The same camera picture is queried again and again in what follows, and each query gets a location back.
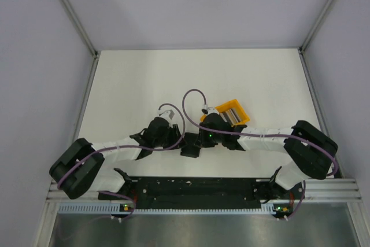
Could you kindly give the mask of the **black leather card holder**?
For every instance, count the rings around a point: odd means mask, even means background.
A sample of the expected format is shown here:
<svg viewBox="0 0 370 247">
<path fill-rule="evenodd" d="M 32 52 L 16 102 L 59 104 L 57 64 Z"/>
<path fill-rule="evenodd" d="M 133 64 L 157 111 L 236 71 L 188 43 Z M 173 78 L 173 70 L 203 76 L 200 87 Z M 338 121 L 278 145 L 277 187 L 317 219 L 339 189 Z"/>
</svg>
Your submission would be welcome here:
<svg viewBox="0 0 370 247">
<path fill-rule="evenodd" d="M 198 142 L 198 134 L 186 132 L 183 138 L 180 155 L 189 158 L 198 158 L 200 155 L 200 145 Z"/>
</svg>

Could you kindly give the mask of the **yellow plastic bin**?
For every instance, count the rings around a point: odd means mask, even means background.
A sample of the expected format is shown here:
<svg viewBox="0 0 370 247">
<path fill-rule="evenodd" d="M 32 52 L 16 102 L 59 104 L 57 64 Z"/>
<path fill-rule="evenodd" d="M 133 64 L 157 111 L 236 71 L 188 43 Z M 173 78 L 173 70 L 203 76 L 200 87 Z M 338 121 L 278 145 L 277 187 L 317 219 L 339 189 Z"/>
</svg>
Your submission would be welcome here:
<svg viewBox="0 0 370 247">
<path fill-rule="evenodd" d="M 220 112 L 224 112 L 224 111 L 227 111 L 229 109 L 232 109 L 239 118 L 239 123 L 236 124 L 236 125 L 233 125 L 233 126 L 244 125 L 244 124 L 246 124 L 247 122 L 250 121 L 249 116 L 247 115 L 245 110 L 242 108 L 241 104 L 239 103 L 239 101 L 237 99 L 233 99 L 233 100 L 228 101 L 224 104 L 221 104 L 221 105 L 217 106 L 216 109 L 219 111 L 219 114 L 220 114 Z"/>
</svg>

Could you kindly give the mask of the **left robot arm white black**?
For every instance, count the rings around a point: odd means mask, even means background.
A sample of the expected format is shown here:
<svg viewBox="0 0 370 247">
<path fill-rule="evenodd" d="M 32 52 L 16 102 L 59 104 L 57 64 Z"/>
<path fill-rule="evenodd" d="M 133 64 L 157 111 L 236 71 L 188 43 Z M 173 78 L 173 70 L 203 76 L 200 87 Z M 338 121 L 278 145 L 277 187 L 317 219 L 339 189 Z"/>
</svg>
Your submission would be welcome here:
<svg viewBox="0 0 370 247">
<path fill-rule="evenodd" d="M 117 198 L 129 196 L 131 185 L 118 163 L 145 158 L 153 152 L 179 148 L 184 137 L 168 116 L 155 117 L 148 127 L 116 142 L 90 143 L 79 138 L 50 167 L 57 188 L 71 199 L 88 191 L 110 191 Z"/>
</svg>

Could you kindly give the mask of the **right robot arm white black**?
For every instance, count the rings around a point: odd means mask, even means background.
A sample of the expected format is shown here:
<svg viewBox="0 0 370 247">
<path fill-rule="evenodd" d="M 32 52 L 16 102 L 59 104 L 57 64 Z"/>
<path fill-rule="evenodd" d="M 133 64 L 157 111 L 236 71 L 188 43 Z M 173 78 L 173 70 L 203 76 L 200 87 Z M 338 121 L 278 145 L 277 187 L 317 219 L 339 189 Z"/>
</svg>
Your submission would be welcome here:
<svg viewBox="0 0 370 247">
<path fill-rule="evenodd" d="M 338 170 L 338 145 L 315 126 L 299 120 L 288 128 L 232 126 L 218 113 L 208 113 L 198 124 L 203 148 L 220 143 L 229 150 L 285 153 L 291 162 L 279 167 L 270 178 L 269 189 L 276 198 L 285 197 L 307 179 L 324 180 Z"/>
</svg>

